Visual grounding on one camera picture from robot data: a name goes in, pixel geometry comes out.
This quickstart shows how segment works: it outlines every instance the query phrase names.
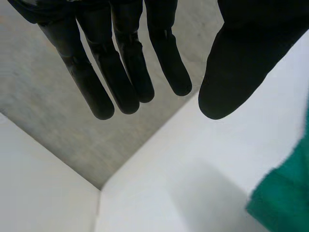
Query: gloved hand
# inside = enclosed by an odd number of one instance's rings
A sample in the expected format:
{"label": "gloved hand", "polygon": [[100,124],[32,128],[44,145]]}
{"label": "gloved hand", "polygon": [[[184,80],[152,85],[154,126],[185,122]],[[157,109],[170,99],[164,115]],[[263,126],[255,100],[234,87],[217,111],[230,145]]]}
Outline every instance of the gloved hand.
{"label": "gloved hand", "polygon": [[[132,114],[140,102],[153,99],[154,88],[138,38],[142,0],[9,2],[29,22],[38,23],[97,118],[112,117],[114,106],[85,53],[76,19],[119,109],[124,114]],[[163,73],[175,94],[187,95],[192,83],[171,30],[177,0],[145,0],[145,3],[150,39]],[[112,19],[124,67],[112,41]]]}

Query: black glove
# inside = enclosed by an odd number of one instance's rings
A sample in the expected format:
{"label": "black glove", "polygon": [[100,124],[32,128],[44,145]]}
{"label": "black glove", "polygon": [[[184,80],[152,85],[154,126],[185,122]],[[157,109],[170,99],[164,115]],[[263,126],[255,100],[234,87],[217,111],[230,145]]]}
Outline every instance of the black glove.
{"label": "black glove", "polygon": [[[154,97],[142,45],[138,39],[142,0],[9,0],[31,23],[38,23],[66,64],[93,114],[108,119],[114,106],[94,72],[80,41],[80,23],[92,54],[124,114],[132,114],[140,102]],[[173,91],[188,94],[192,84],[172,34],[177,0],[145,0],[150,39]],[[112,18],[117,44],[112,42]]]}
{"label": "black glove", "polygon": [[212,119],[247,101],[309,29],[308,0],[218,2],[225,23],[213,42],[198,97],[201,111]]}

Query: green fabric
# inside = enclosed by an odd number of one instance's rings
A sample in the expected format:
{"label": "green fabric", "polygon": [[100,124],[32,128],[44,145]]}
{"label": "green fabric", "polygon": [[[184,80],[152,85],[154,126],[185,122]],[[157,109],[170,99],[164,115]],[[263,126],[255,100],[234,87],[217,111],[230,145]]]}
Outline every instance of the green fabric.
{"label": "green fabric", "polygon": [[271,232],[309,232],[309,108],[292,155],[251,196],[247,211]]}

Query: glove finger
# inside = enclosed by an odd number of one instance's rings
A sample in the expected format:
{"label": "glove finger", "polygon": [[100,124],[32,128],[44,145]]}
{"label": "glove finger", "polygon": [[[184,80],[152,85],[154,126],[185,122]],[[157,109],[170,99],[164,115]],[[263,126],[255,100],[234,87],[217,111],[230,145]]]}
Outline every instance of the glove finger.
{"label": "glove finger", "polygon": [[221,119],[237,110],[308,28],[308,18],[271,28],[229,29],[224,24],[207,59],[198,96],[202,113]]}
{"label": "glove finger", "polygon": [[126,72],[140,102],[150,102],[155,96],[155,91],[137,33],[143,10],[142,0],[112,3],[111,6],[115,37]]}
{"label": "glove finger", "polygon": [[76,15],[119,109],[124,114],[136,112],[140,102],[112,41],[109,4],[96,4],[91,9],[80,4]]}
{"label": "glove finger", "polygon": [[177,0],[145,0],[151,43],[169,85],[179,96],[192,90],[192,83],[180,57],[171,27],[175,21]]}
{"label": "glove finger", "polygon": [[88,60],[76,19],[68,17],[39,27],[56,47],[93,114],[99,119],[112,117],[114,106]]}

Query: gray floor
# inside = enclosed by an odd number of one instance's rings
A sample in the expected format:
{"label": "gray floor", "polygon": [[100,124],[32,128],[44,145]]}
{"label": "gray floor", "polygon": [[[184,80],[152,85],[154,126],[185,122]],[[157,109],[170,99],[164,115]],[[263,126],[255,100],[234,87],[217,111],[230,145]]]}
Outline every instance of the gray floor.
{"label": "gray floor", "polygon": [[161,71],[143,13],[139,35],[155,98],[133,115],[116,109],[112,119],[100,121],[39,28],[7,1],[0,2],[0,12],[0,111],[97,188],[199,90],[223,22],[215,0],[179,0],[173,32],[194,88],[189,96],[177,97]]}

